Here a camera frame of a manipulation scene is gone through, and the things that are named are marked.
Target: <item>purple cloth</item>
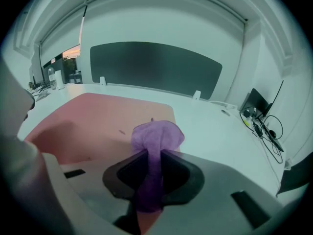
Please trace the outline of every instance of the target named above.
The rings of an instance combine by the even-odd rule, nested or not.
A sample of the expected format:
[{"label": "purple cloth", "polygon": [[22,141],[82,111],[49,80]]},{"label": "purple cloth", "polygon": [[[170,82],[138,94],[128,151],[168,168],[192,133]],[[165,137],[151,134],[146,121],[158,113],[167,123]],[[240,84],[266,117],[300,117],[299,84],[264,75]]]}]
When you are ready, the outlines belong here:
[{"label": "purple cloth", "polygon": [[181,130],[169,121],[151,121],[137,126],[132,133],[135,152],[148,150],[148,173],[136,192],[136,209],[140,212],[156,212],[161,209],[163,178],[161,150],[175,150],[184,141]]}]

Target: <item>plastic bottle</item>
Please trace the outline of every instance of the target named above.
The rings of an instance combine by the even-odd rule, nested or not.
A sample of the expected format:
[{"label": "plastic bottle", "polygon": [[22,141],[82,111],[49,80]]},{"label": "plastic bottle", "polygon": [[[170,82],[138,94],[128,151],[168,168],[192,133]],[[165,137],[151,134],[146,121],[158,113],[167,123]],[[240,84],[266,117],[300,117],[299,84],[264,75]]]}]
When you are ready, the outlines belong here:
[{"label": "plastic bottle", "polygon": [[57,82],[55,80],[54,68],[50,67],[48,69],[48,76],[49,76],[49,80],[50,80],[51,89],[55,90],[57,88]]}]

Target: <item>pink surface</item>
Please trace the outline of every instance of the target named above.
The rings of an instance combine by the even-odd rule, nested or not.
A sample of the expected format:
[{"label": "pink surface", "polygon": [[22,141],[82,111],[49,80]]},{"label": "pink surface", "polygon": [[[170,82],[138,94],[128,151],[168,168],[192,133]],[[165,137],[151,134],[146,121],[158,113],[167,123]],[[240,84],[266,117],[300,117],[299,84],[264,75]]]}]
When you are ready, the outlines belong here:
[{"label": "pink surface", "polygon": [[116,152],[130,154],[133,129],[151,118],[175,123],[168,105],[86,93],[47,116],[26,140],[55,155],[59,164],[109,158]]}]

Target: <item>white table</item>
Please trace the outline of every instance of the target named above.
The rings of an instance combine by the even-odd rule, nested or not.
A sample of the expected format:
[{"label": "white table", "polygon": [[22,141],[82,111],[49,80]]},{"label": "white table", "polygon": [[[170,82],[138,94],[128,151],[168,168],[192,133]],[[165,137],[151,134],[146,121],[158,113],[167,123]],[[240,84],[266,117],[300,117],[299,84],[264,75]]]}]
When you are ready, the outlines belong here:
[{"label": "white table", "polygon": [[97,84],[66,85],[59,91],[36,102],[28,112],[18,137],[23,140],[46,116],[71,99],[83,93],[122,96],[170,105],[174,110],[176,124],[185,135],[181,152],[228,165],[275,195],[282,178],[284,162],[277,164],[261,140],[242,123],[238,111],[221,112],[225,107],[201,100],[153,90],[101,86]]}]

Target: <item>cable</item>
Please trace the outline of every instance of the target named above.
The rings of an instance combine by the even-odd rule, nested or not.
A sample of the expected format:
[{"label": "cable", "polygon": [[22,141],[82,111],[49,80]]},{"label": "cable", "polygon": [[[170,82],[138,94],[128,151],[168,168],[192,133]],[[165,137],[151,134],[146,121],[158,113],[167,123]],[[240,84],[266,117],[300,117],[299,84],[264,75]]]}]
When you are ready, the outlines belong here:
[{"label": "cable", "polygon": [[273,153],[270,151],[270,149],[268,148],[268,146],[266,145],[266,143],[264,142],[264,140],[262,139],[262,142],[263,142],[263,144],[265,145],[265,147],[268,149],[268,151],[270,152],[270,154],[273,156],[273,158],[276,160],[276,162],[278,162],[279,164],[282,164],[283,163],[283,157],[282,157],[282,154],[279,152],[279,154],[278,155],[280,155],[280,158],[282,159],[282,161],[281,162],[279,162],[277,159],[276,159],[276,157],[273,155]]},{"label": "cable", "polygon": [[277,117],[275,117],[274,115],[268,115],[268,116],[265,118],[264,122],[261,122],[261,126],[262,126],[261,131],[263,131],[263,126],[265,125],[265,121],[266,121],[269,117],[276,118],[276,119],[278,120],[278,122],[280,123],[281,127],[282,127],[282,135],[280,135],[280,137],[277,138],[277,139],[273,138],[273,140],[278,140],[278,139],[280,139],[280,138],[283,136],[284,128],[283,128],[282,122],[281,122]]},{"label": "cable", "polygon": [[279,180],[279,178],[278,178],[278,176],[277,176],[277,174],[276,174],[276,172],[275,172],[275,170],[274,170],[274,168],[273,168],[273,166],[272,166],[272,164],[271,164],[271,162],[270,162],[270,160],[269,160],[269,157],[268,157],[268,154],[267,154],[267,152],[266,152],[266,149],[264,148],[264,145],[263,145],[262,143],[261,143],[261,145],[262,145],[264,154],[266,155],[266,158],[267,158],[267,160],[268,160],[269,167],[271,168],[271,171],[273,172],[273,174],[275,175],[275,177],[276,177],[276,179],[277,179],[277,183],[278,183],[278,190],[277,190],[277,191],[279,191],[279,189],[280,189],[280,187],[281,187],[280,180]]},{"label": "cable", "polygon": [[264,139],[265,139],[266,141],[269,141],[269,142],[271,142],[271,140],[268,140],[268,139],[266,139],[266,138],[265,138],[265,136],[263,136],[263,138],[264,138]]},{"label": "cable", "polygon": [[[248,108],[254,108],[254,107],[252,107],[252,106],[246,107],[246,108],[244,108],[242,111],[245,111],[245,110],[248,109]],[[252,134],[257,137],[257,135],[255,135],[255,133],[254,133],[254,130],[253,130],[252,128],[250,128],[249,126],[247,126],[246,123],[244,122],[243,117],[241,116],[241,111],[239,112],[239,115],[240,115],[241,120],[242,120],[243,123],[245,124],[245,127],[248,128],[250,131],[252,131]]]},{"label": "cable", "polygon": [[262,113],[260,113],[260,115],[259,115],[257,118],[259,118],[261,115],[263,115],[263,118],[264,118],[264,117],[266,116],[266,114],[270,111],[271,107],[273,106],[273,104],[274,104],[274,102],[275,102],[275,100],[276,100],[276,98],[277,98],[277,96],[278,96],[278,94],[279,94],[279,92],[280,92],[280,89],[281,89],[282,86],[283,86],[283,83],[284,83],[284,81],[282,81],[282,83],[280,84],[279,90],[278,90],[278,92],[277,92],[277,94],[276,94],[276,96],[275,96],[275,98],[274,98],[274,101],[273,101],[272,103],[270,103],[270,104],[267,106],[267,108],[265,109],[265,111],[263,111]]},{"label": "cable", "polygon": [[276,146],[275,146],[276,152],[274,151],[274,143],[273,143],[273,142],[270,142],[270,143],[272,144],[272,151],[273,151],[276,155],[279,155]]}]

